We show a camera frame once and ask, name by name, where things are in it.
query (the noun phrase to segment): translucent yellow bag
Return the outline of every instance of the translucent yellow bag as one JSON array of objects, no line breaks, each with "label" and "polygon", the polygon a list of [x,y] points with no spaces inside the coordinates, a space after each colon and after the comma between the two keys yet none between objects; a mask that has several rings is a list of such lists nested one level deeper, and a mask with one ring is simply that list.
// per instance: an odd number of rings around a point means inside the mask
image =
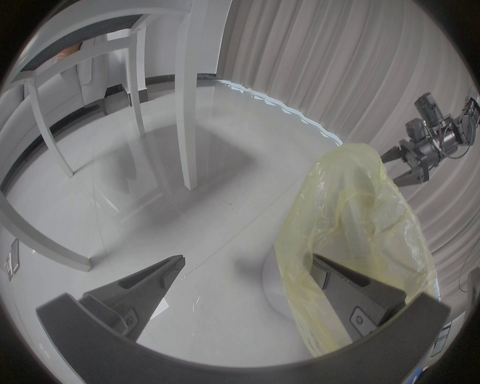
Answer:
[{"label": "translucent yellow bag", "polygon": [[438,297],[420,223],[375,150],[345,144],[310,170],[275,243],[288,302],[313,356],[351,339],[310,276],[317,253],[407,293]]}]

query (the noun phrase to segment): white tile floor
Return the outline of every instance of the white tile floor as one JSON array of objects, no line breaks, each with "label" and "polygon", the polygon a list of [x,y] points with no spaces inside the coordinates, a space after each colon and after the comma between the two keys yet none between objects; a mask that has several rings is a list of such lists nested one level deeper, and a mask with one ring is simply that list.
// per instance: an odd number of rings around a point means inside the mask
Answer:
[{"label": "white tile floor", "polygon": [[[183,185],[174,93],[159,84],[142,104],[146,137],[138,136],[125,95],[112,96],[108,116],[58,138],[74,177],[66,179],[42,150],[7,195],[37,229],[93,261],[90,272],[78,272],[22,244],[12,281],[0,273],[9,311],[63,382],[79,379],[49,342],[35,308],[62,292],[79,298],[175,254],[185,256],[186,266],[140,344],[237,367],[310,358],[295,324],[266,300],[262,267],[306,172],[336,144],[247,92],[214,81],[199,85],[195,190]],[[1,229],[3,259],[12,241]]]}]

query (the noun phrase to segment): robotic arm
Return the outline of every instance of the robotic arm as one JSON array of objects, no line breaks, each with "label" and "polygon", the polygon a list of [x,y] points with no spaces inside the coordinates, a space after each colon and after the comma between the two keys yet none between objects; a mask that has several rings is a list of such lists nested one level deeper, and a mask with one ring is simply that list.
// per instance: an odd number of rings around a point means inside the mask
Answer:
[{"label": "robotic arm", "polygon": [[[480,122],[480,96],[472,89],[463,111],[456,119],[450,114],[443,116],[430,93],[420,96],[415,107],[421,119],[415,118],[405,124],[410,140],[401,140],[381,156],[384,163],[402,159],[411,170],[396,177],[397,186],[420,184],[430,179],[429,171],[437,167],[445,157],[458,159],[467,154],[475,142]],[[459,146],[467,146],[460,156],[452,156]]]}]

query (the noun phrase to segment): white wall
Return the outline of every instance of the white wall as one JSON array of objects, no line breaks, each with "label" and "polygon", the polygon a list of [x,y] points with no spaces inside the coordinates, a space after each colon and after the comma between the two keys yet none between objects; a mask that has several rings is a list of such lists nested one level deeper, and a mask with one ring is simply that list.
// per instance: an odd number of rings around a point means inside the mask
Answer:
[{"label": "white wall", "polygon": [[[210,0],[202,30],[199,73],[216,73],[223,30],[231,0]],[[162,15],[147,27],[145,37],[145,77],[175,73],[175,51],[180,16]],[[126,36],[126,31],[109,34],[109,39]],[[123,84],[127,89],[126,50],[110,53],[108,86]]]}]

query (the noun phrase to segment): table leg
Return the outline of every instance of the table leg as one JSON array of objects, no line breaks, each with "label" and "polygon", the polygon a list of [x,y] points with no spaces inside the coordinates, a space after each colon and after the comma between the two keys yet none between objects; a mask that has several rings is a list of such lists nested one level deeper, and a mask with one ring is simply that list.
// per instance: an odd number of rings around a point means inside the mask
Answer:
[{"label": "table leg", "polygon": [[195,150],[195,96],[198,55],[208,0],[193,0],[191,11],[180,21],[175,57],[175,107],[180,159],[185,186],[197,186]]},{"label": "table leg", "polygon": [[40,129],[40,133],[42,134],[43,140],[45,140],[45,143],[47,144],[47,147],[50,153],[52,154],[53,158],[57,162],[57,164],[60,166],[63,172],[65,172],[65,175],[67,175],[67,177],[70,178],[73,176],[73,171],[68,165],[63,155],[61,154],[61,152],[59,151],[57,147],[57,143],[53,138],[52,132],[50,131],[49,128],[47,128],[47,125],[45,124],[45,119],[43,118],[43,114],[40,109],[38,89],[36,86],[35,77],[33,77],[28,82],[28,90],[30,92],[30,101],[32,103],[33,115],[35,116],[36,124]]},{"label": "table leg", "polygon": [[137,35],[130,35],[130,44],[128,47],[128,77],[130,86],[130,97],[132,98],[132,107],[137,121],[137,128],[140,136],[145,136],[144,121],[142,119],[142,110],[140,108],[140,97],[138,95],[137,78]]},{"label": "table leg", "polygon": [[3,193],[0,193],[0,223],[19,241],[48,259],[79,271],[87,272],[92,267],[87,257],[61,246],[36,230],[20,216]]}]

